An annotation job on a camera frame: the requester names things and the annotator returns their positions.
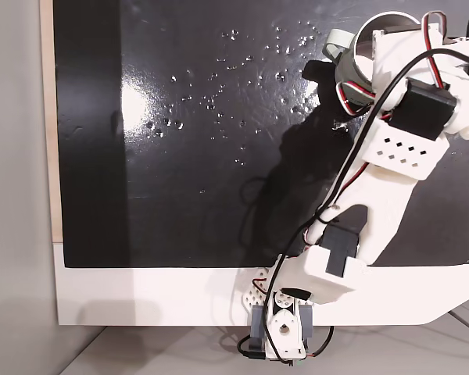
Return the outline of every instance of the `red wire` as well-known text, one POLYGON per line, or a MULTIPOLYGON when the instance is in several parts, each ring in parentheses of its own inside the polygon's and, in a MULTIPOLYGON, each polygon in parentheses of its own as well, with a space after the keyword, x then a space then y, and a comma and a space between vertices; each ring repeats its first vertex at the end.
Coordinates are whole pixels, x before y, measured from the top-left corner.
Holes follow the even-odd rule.
POLYGON ((266 281, 266 280, 267 279, 252 279, 252 285, 256 287, 258 291, 260 291, 261 293, 264 293, 265 295, 267 294, 267 292, 263 290, 259 285, 257 285, 256 281, 266 281))
POLYGON ((339 86, 338 92, 341 93, 342 102, 344 102, 344 105, 347 107, 347 109, 348 109, 351 113, 354 113, 354 111, 353 111, 353 110, 351 109, 351 107, 349 106, 349 101, 348 101, 347 98, 345 97, 344 90, 342 90, 342 85, 339 86))
MULTIPOLYGON (((443 35, 446 35, 446 15, 443 12, 439 11, 434 11, 434 12, 429 12, 425 17, 424 17, 424 41, 425 41, 425 46, 427 50, 431 49, 431 40, 429 39, 429 16, 431 14, 439 14, 442 17, 442 32, 443 35)), ((434 57, 429 56, 428 57, 429 64, 431 65, 431 69, 435 75, 436 78, 436 84, 439 88, 443 88, 443 79, 441 78, 441 74, 439 72, 438 66, 436 65, 436 61, 434 57)))
POLYGON ((354 173, 354 176, 351 177, 349 181, 347 181, 344 186, 342 186, 341 191, 338 193, 337 198, 335 199, 335 202, 337 202, 338 198, 342 195, 342 193, 364 172, 364 170, 368 167, 368 162, 365 162, 361 168, 359 168, 356 173, 354 173))
POLYGON ((347 83, 347 84, 350 84, 351 86, 354 86, 355 88, 357 88, 358 90, 364 92, 364 93, 367 94, 367 95, 370 95, 370 96, 375 97, 375 94, 374 94, 373 92, 370 92, 370 91, 368 91, 366 88, 361 87, 361 86, 358 85, 356 82, 353 82, 353 81, 351 81, 351 80, 348 80, 346 83, 347 83))

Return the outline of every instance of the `black panel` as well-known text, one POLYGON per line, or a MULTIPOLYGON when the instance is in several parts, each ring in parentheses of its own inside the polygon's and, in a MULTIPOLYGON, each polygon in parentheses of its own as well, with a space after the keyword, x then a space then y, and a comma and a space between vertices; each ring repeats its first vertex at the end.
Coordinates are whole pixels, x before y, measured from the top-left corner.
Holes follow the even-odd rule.
MULTIPOLYGON (((69 267, 271 265, 324 198, 358 125, 337 114, 333 66, 318 64, 317 88, 301 78, 326 33, 437 8, 459 35, 469 16, 469 0, 54 5, 69 267)), ((378 264, 469 260, 469 142, 451 143, 378 264)))

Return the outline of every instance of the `white plastic part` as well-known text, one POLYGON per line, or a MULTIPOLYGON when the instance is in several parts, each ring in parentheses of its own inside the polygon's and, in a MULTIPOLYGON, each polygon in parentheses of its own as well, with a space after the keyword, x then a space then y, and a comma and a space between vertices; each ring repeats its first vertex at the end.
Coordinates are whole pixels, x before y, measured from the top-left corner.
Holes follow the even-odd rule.
MULTIPOLYGON (((305 359, 306 349, 303 344, 303 330, 300 322, 299 304, 294 303, 294 298, 290 298, 290 304, 295 305, 295 315, 287 309, 279 310, 275 315, 268 317, 267 329, 273 339, 274 346, 278 354, 283 359, 305 359)), ((268 311, 273 311, 273 300, 270 300, 268 311)), ((266 358, 276 359, 273 347, 266 340, 266 358)))
POLYGON ((444 133, 436 141, 390 127, 376 118, 365 138, 360 156, 365 162, 425 180, 449 147, 444 133))
POLYGON ((331 29, 323 47, 323 54, 334 64, 338 64, 338 57, 349 48, 354 34, 340 29, 331 29))
MULTIPOLYGON (((258 268, 253 275, 253 279, 267 279, 267 270, 264 268, 258 268)), ((257 285, 262 289, 267 289, 267 281, 257 281, 257 285)), ((266 295, 261 293, 259 289, 250 283, 249 287, 242 295, 242 304, 249 314, 252 314, 252 307, 255 305, 262 305, 266 295)))
MULTIPOLYGON (((319 304, 337 301, 343 294, 359 288, 367 266, 365 262, 348 258, 345 261, 344 277, 337 277, 326 272, 329 256, 330 250, 314 245, 300 256, 286 259, 274 286, 277 289, 310 291, 310 300, 319 304)), ((269 278, 273 272, 274 267, 270 269, 269 278)))
MULTIPOLYGON (((372 88, 380 96, 398 72, 408 64, 415 56, 426 51, 422 30, 405 31, 402 33, 385 34, 382 30, 376 30, 374 35, 374 75, 372 88)), ((442 46, 442 35, 438 31, 438 24, 429 25, 429 37, 433 48, 442 46)), ((432 75, 428 69, 427 61, 420 61, 406 75, 427 84, 433 84, 432 75)), ((390 111, 396 107, 406 92, 406 80, 401 80, 392 90, 388 99, 382 105, 382 109, 390 111)))

